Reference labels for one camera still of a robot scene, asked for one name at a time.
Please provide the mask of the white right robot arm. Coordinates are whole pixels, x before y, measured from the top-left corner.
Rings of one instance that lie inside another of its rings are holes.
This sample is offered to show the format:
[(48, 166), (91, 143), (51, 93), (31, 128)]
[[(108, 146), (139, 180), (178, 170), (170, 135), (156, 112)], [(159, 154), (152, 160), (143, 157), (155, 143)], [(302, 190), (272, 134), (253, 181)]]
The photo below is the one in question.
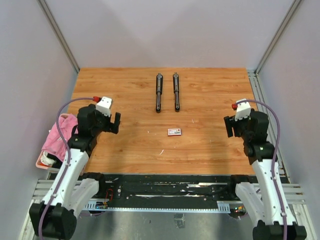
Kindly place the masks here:
[(268, 115), (248, 108), (223, 120), (228, 137), (242, 138), (243, 151), (258, 181), (260, 192), (247, 175), (231, 175), (226, 188), (230, 199), (242, 201), (253, 224), (253, 239), (305, 240), (307, 230), (298, 225), (290, 210), (279, 176), (275, 147), (267, 140)]

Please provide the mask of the red white staple box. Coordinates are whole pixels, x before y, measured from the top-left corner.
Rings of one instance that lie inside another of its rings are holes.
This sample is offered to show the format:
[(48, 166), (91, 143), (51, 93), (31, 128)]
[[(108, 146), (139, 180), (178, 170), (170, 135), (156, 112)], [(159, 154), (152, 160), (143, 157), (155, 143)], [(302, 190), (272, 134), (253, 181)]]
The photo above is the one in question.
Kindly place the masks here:
[(181, 136), (182, 135), (182, 130), (180, 128), (169, 128), (167, 130), (167, 135), (169, 137)]

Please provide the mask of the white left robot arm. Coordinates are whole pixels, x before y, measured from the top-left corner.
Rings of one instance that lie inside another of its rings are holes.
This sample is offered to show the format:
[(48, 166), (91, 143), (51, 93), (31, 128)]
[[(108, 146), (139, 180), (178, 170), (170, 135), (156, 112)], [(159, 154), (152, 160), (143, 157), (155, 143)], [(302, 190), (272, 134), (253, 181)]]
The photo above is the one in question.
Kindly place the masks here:
[(79, 186), (76, 182), (97, 145), (99, 134), (119, 132), (121, 114), (117, 112), (111, 121), (112, 104), (112, 99), (102, 97), (78, 110), (77, 125), (69, 140), (63, 141), (66, 154), (58, 174), (41, 202), (33, 203), (29, 209), (34, 233), (40, 239), (71, 239), (88, 201), (93, 196), (101, 198), (107, 193), (102, 173), (88, 172)]

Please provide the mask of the black stapler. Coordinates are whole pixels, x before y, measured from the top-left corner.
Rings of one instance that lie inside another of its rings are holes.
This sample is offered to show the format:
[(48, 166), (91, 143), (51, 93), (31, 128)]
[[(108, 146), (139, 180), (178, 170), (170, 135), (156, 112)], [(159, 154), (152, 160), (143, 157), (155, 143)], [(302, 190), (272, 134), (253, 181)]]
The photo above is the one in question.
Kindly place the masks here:
[(173, 92), (174, 92), (174, 108), (176, 112), (180, 111), (180, 82), (177, 72), (173, 74)]
[(163, 75), (158, 73), (156, 76), (156, 106), (155, 111), (157, 113), (161, 112), (161, 97), (163, 92)]

